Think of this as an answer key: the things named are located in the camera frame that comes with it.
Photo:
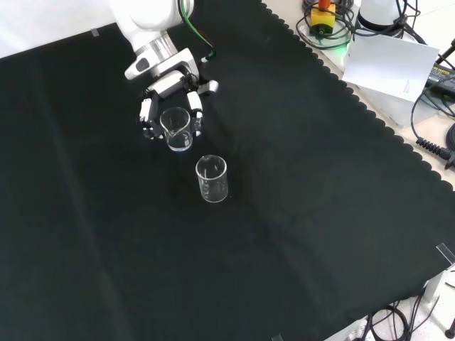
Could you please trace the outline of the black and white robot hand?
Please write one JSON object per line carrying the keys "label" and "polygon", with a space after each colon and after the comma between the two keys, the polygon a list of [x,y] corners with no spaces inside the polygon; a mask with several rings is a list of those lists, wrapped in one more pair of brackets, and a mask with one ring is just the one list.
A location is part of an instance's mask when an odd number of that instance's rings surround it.
{"label": "black and white robot hand", "polygon": [[164,75],[146,89],[145,98],[141,103],[139,122],[144,136],[151,140],[164,137],[165,129],[159,121],[159,102],[181,91],[186,93],[190,108],[190,132],[200,136],[204,112],[200,97],[214,94],[218,91],[218,88],[219,83],[215,80],[200,84],[198,78],[191,72],[184,74],[179,70],[174,70]]}

